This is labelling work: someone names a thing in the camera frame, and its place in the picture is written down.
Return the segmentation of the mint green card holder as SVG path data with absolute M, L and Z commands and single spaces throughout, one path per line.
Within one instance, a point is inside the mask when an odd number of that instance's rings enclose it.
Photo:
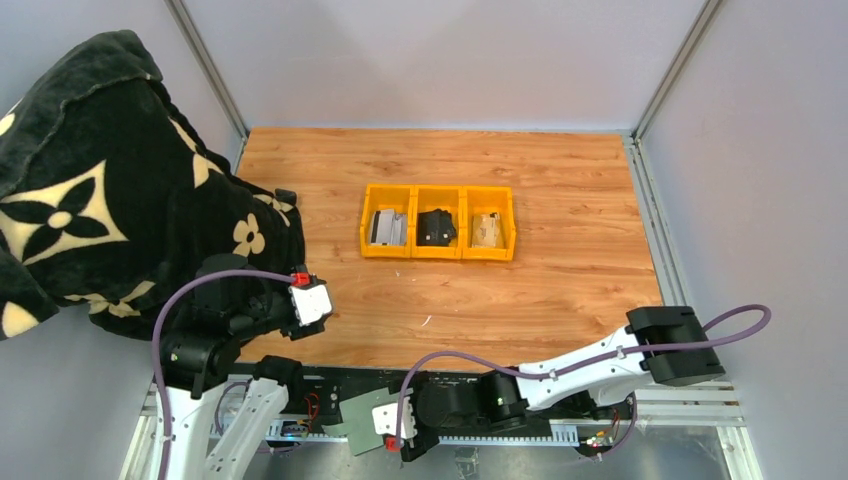
M 323 432 L 330 437 L 345 438 L 353 456 L 384 447 L 387 435 L 374 432 L 371 410 L 375 406 L 398 402 L 398 398 L 397 393 L 382 388 L 343 400 L 339 404 L 340 421 L 324 425 Z

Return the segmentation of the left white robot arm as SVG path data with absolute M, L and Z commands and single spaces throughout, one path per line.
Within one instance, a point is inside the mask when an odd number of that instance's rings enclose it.
M 302 363 L 267 355 L 253 366 L 242 403 L 215 448 L 208 447 L 242 348 L 273 331 L 291 340 L 316 335 L 333 312 L 326 282 L 303 265 L 279 274 L 237 254 L 204 260 L 154 325 L 158 424 L 148 477 L 240 479 L 281 412 L 304 413 L 295 431 L 310 433 L 320 398 L 308 389 Z

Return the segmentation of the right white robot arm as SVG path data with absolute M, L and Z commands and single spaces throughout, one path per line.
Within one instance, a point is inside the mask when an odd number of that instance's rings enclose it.
M 571 398 L 584 417 L 596 417 L 650 383 L 685 387 L 725 373 L 717 342 L 688 306 L 650 306 L 627 312 L 627 325 L 581 349 L 547 360 L 502 366 L 459 351 L 434 352 L 406 373 L 385 442 L 410 462 L 427 452 L 442 429 L 520 426 Z M 423 367 L 444 356 L 487 367 L 469 383 L 443 387 Z

